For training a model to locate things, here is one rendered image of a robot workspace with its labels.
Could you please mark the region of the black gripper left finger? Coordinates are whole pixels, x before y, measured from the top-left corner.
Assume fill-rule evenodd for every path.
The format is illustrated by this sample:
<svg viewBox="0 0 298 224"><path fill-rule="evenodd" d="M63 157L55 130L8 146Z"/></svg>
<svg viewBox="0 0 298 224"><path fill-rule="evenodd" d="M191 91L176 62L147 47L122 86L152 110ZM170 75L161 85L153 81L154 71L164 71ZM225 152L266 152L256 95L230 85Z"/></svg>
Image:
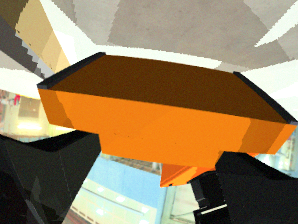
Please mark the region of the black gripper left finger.
<svg viewBox="0 0 298 224"><path fill-rule="evenodd" d="M39 224L63 224L100 153L93 132L69 131L31 143L0 135L0 171L11 175Z"/></svg>

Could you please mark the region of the white panel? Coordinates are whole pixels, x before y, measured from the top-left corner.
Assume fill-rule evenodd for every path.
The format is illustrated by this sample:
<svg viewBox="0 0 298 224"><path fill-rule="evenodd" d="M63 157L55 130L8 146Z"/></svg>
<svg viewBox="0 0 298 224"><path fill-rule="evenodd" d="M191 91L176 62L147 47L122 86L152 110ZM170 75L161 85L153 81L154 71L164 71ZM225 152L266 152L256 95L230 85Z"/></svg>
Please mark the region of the white panel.
<svg viewBox="0 0 298 224"><path fill-rule="evenodd" d="M71 65L55 34L40 0L0 0L0 89L40 99L36 84Z"/></svg>

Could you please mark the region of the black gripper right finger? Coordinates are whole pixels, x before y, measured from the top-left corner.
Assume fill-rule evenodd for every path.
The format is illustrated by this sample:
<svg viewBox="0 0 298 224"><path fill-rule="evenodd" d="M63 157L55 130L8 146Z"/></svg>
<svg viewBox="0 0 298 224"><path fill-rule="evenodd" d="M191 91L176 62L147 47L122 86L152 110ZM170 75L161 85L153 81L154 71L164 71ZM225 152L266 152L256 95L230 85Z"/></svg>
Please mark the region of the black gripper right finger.
<svg viewBox="0 0 298 224"><path fill-rule="evenodd" d="M216 172L231 224L291 224L298 216L298 177L246 152L223 151Z"/></svg>

